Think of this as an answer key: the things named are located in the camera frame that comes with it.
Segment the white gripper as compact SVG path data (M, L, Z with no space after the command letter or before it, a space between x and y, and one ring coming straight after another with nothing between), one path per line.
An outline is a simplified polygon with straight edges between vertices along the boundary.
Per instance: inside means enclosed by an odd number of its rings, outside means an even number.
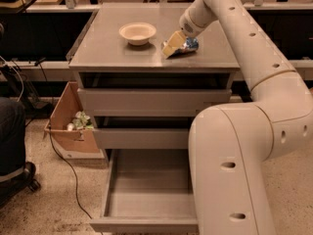
M209 15L205 7L189 7L179 20L181 30L175 31L165 42L162 53L166 58L175 53L188 37L196 37L208 26Z

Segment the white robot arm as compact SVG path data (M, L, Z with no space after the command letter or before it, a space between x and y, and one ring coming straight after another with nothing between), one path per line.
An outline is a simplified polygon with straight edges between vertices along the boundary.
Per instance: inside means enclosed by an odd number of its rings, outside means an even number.
M252 98L209 107L192 122L189 162L200 235L276 235L261 164L313 136L311 92L244 1L196 0L162 49L171 56L219 21Z

